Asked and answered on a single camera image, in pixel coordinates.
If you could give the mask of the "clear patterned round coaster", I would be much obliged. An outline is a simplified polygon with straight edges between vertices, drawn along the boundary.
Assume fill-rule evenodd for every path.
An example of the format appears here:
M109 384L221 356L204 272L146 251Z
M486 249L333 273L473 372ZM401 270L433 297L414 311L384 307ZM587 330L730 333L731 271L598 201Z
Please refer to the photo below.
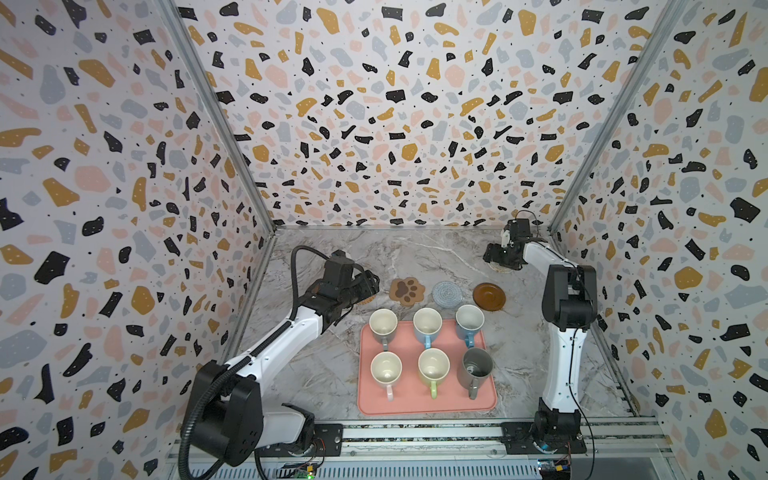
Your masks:
M517 274L521 271L521 269L514 269L500 265L491 265L491 267L494 271L502 274Z

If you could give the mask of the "dark brown round coaster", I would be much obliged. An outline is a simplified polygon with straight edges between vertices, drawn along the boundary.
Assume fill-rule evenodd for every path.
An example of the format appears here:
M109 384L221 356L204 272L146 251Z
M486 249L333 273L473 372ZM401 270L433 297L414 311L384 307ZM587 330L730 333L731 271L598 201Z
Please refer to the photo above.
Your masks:
M506 294L501 287L493 283L478 284L472 292L473 301L482 310L500 311L506 304Z

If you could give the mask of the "grey blue round coaster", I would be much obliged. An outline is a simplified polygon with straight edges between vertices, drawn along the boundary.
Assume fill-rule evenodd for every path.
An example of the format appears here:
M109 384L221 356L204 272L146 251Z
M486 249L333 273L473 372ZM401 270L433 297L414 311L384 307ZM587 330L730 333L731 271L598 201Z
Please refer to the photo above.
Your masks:
M463 303L462 289L451 281L441 281L432 289L434 303L443 309L453 309Z

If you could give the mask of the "woven tan round coaster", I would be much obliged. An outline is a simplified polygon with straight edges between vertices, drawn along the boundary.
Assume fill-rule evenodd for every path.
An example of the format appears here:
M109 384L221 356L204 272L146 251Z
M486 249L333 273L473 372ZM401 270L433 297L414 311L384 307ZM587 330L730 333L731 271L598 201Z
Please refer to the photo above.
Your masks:
M377 296L377 294L378 294L378 292L377 292L377 293L373 293L371 296L369 296L369 297L367 297L367 298L365 298L365 299L362 299L362 300L360 300L360 301L358 302L358 304L359 304L359 305L364 305L364 304L368 304L368 303L371 303L371 302L372 302L372 301L375 299L375 297Z

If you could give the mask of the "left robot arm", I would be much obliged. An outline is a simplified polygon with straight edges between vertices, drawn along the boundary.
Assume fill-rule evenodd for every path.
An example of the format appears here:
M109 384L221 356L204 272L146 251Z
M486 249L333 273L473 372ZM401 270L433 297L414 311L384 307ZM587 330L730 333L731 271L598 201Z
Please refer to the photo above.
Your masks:
M380 279L337 250L321 257L322 276L301 292L295 260L303 249L295 247L290 256L287 316L252 347L224 363L211 360L196 373L180 431L181 478L194 476L189 463L192 448L214 458L201 475L210 479L222 466L239 466L265 449L279 447L301 455L317 441L313 413L289 403L266 407L263 396L304 347L337 325L355 305L374 297Z

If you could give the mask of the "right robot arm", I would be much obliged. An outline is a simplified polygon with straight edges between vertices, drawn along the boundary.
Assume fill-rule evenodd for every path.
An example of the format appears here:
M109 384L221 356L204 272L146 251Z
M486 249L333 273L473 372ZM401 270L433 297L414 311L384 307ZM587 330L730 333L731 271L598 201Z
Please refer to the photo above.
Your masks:
M534 234L527 218L508 221L501 241L487 245L483 260L512 270L531 266L545 277L541 311L548 324L550 354L536 418L550 425L562 418L579 421L582 350L597 318L596 270L558 253Z

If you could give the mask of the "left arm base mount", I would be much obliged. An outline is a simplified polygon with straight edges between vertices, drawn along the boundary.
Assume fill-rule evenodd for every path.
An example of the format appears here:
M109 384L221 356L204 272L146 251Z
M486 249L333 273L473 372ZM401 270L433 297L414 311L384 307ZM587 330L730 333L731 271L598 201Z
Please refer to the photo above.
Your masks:
M280 442L260 447L263 458L309 459L313 457L339 457L342 450L344 425L342 423L310 422L304 426L293 442Z

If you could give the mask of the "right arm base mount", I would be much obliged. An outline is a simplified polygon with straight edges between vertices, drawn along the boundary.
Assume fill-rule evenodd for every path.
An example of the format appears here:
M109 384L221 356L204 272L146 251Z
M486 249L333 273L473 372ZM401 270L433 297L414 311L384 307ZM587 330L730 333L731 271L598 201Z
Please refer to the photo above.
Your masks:
M579 409L553 409L540 398L532 421L501 423L501 442L508 455L583 454L587 446L581 436L581 420Z

